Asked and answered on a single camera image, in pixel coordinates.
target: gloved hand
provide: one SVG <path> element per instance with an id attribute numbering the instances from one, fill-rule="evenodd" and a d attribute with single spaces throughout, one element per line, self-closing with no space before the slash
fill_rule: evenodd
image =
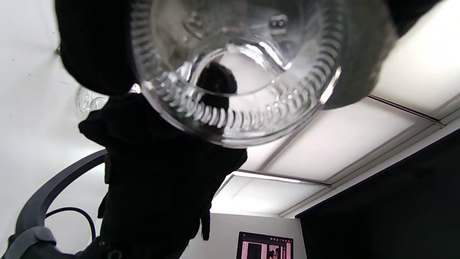
<path id="1" fill-rule="evenodd" d="M 233 76 L 214 63 L 198 84 L 236 91 Z M 228 108 L 227 98 L 203 101 Z M 162 257 L 183 251 L 200 221 L 203 239 L 209 239 L 214 194 L 247 159 L 245 149 L 213 145 L 171 126 L 141 94 L 110 97 L 80 123 L 80 131 L 108 151 L 101 239 L 124 249 L 150 247 Z"/>

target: ceiling tile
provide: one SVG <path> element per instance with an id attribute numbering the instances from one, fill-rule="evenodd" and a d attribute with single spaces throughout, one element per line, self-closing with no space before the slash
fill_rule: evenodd
<path id="1" fill-rule="evenodd" d="M 211 212 L 280 214 L 323 188 L 232 176 L 213 200 Z"/>
<path id="2" fill-rule="evenodd" d="M 437 118 L 458 109 L 459 13 L 460 1 L 445 0 L 422 17 L 386 59 L 373 94 Z"/>
<path id="3" fill-rule="evenodd" d="M 365 98 L 322 112 L 264 171 L 329 182 L 344 168 L 404 133 L 413 132 L 409 136 L 412 137 L 429 125 L 411 114 Z"/>
<path id="4" fill-rule="evenodd" d="M 277 151 L 278 148 L 286 141 L 287 137 L 277 141 L 270 142 L 261 146 L 249 147 L 247 149 L 247 161 L 241 169 L 257 171 Z"/>

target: person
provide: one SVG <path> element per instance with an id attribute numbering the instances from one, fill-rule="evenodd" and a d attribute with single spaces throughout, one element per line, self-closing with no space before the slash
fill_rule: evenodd
<path id="1" fill-rule="evenodd" d="M 268 259 L 279 259 L 280 256 L 280 249 L 279 247 L 270 247 L 270 250 L 268 252 Z"/>
<path id="2" fill-rule="evenodd" d="M 386 0 L 403 35 L 437 0 Z M 79 125 L 104 146 L 109 190 L 99 208 L 101 257 L 177 259 L 199 231 L 210 238 L 210 208 L 225 177 L 246 161 L 230 149 L 188 135 L 169 123 L 141 94 L 128 53 L 130 0 L 55 0 L 66 70 L 84 87 L 109 95 L 106 106 Z M 234 93 L 235 79 L 218 64 L 197 85 Z M 206 102 L 228 107 L 219 97 Z M 88 257 L 89 251 L 80 255 Z"/>

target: fluorescent light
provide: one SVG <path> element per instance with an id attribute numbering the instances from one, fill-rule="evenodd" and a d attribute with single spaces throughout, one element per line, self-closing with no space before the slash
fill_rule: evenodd
<path id="1" fill-rule="evenodd" d="M 241 177 L 249 177 L 249 178 L 257 178 L 257 179 L 276 180 L 276 181 L 282 181 L 282 182 L 300 183 L 300 180 L 293 180 L 293 179 L 283 178 L 283 177 L 256 175 L 256 174 L 243 173 L 243 172 L 238 172 L 238 171 L 233 172 L 232 175 L 241 176 Z"/>
<path id="2" fill-rule="evenodd" d="M 322 189 L 301 183 L 232 175 L 231 180 L 214 197 L 211 212 L 278 217 Z"/>

